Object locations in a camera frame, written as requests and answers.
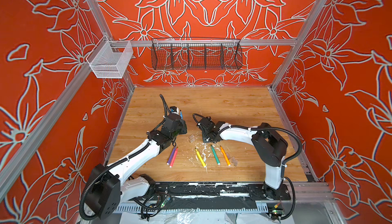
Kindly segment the pink marker pen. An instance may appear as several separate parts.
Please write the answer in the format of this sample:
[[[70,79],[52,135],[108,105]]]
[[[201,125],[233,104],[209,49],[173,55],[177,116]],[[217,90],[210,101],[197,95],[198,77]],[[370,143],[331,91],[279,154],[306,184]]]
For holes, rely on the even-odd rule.
[[[176,148],[176,150],[175,150],[175,152],[173,154],[173,157],[171,159],[171,162],[170,162],[170,165],[169,165],[170,168],[173,167],[177,154],[178,154],[178,147]]]

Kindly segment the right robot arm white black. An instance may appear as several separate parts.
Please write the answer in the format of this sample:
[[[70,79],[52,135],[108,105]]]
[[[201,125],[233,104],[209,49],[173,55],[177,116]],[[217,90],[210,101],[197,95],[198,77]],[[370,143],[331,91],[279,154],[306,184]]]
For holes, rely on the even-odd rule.
[[[210,117],[195,119],[197,127],[202,132],[203,142],[217,143],[222,140],[233,140],[253,145],[265,163],[265,179],[262,187],[262,197],[277,199],[280,196],[284,171],[288,159],[285,157],[288,143],[278,133],[284,132],[294,136],[291,131],[271,127],[262,123],[258,127],[244,127],[220,121],[214,123]]]

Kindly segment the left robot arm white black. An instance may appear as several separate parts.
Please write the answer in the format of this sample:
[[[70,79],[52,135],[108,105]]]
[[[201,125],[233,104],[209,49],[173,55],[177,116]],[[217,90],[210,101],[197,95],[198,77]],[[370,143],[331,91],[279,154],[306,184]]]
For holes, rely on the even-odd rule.
[[[165,115],[159,126],[147,133],[146,140],[120,160],[104,166],[98,164],[90,173],[81,194],[79,215],[83,220],[101,220],[110,216],[118,205],[144,196],[153,180],[148,176],[129,179],[134,172],[152,158],[173,145],[178,135],[185,135],[187,127],[179,112]]]

